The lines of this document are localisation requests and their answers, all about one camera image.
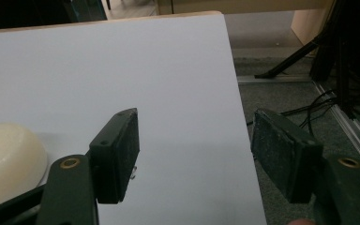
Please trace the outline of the dark curtain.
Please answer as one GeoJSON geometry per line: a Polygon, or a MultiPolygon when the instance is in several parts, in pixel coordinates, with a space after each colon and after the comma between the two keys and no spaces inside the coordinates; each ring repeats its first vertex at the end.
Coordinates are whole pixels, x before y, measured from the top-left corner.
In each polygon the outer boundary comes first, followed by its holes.
{"type": "Polygon", "coordinates": [[[0,29],[106,20],[101,0],[0,0],[0,29]]]}

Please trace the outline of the black stand leg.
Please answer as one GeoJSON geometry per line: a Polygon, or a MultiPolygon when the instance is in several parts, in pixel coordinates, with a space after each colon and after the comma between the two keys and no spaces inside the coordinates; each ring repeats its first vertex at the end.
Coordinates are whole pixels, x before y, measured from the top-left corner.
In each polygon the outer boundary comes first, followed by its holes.
{"type": "Polygon", "coordinates": [[[317,49],[327,38],[327,35],[324,32],[321,32],[318,36],[312,39],[309,43],[305,46],[297,50],[295,53],[287,57],[277,66],[273,67],[272,69],[268,70],[263,74],[255,75],[256,79],[273,79],[279,73],[283,72],[285,69],[289,68],[297,61],[311,53],[313,50],[317,49]]]}

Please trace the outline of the black metal stand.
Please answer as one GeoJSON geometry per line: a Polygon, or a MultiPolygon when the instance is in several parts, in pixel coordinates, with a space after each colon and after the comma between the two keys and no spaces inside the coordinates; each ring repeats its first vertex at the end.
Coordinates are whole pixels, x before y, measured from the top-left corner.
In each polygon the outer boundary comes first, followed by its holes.
{"type": "Polygon", "coordinates": [[[310,70],[315,81],[337,75],[337,105],[353,117],[356,100],[351,78],[360,82],[360,0],[336,0],[317,42],[318,51],[310,70]]]}

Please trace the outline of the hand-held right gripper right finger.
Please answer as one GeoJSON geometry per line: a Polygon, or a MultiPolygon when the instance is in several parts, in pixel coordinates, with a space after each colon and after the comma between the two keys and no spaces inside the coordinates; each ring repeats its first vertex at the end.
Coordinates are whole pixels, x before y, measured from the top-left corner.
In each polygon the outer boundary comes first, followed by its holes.
{"type": "Polygon", "coordinates": [[[289,203],[308,203],[323,144],[285,116],[254,113],[251,152],[289,203]]]}

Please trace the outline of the cream round bowl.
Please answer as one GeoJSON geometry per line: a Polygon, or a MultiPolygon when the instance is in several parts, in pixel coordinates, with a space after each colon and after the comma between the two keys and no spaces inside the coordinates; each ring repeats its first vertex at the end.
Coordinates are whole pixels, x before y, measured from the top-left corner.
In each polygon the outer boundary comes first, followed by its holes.
{"type": "Polygon", "coordinates": [[[47,169],[47,153],[26,127],[0,124],[0,203],[35,188],[47,169]]]}

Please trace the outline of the beige wooden furniture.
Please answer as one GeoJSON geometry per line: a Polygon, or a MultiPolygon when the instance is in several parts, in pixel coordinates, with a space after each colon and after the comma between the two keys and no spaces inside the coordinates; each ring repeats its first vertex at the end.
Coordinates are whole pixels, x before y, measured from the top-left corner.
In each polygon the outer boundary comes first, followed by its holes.
{"type": "Polygon", "coordinates": [[[302,44],[322,30],[337,0],[155,0],[158,15],[200,11],[223,14],[293,11],[291,29],[302,44]]]}

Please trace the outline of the metal floor rail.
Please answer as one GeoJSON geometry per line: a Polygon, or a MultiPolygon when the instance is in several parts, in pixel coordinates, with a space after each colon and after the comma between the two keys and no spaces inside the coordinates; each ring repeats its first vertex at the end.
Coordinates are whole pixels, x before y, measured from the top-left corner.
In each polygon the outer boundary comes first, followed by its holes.
{"type": "MultiPolygon", "coordinates": [[[[242,76],[238,77],[237,81],[239,85],[273,85],[274,83],[297,83],[300,85],[301,83],[308,83],[312,85],[314,90],[319,94],[328,90],[321,82],[314,82],[308,76],[279,76],[275,79],[258,79],[253,76],[242,76]]],[[[350,119],[339,106],[336,106],[332,110],[332,113],[343,132],[360,154],[360,122],[357,119],[350,119]]]]}

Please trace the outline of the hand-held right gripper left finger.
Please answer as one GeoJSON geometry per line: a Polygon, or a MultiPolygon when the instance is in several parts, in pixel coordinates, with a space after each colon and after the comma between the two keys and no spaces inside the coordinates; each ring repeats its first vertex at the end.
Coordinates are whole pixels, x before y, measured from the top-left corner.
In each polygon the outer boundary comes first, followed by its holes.
{"type": "Polygon", "coordinates": [[[124,200],[139,152],[138,110],[116,113],[89,144],[88,157],[99,203],[124,200]]]}

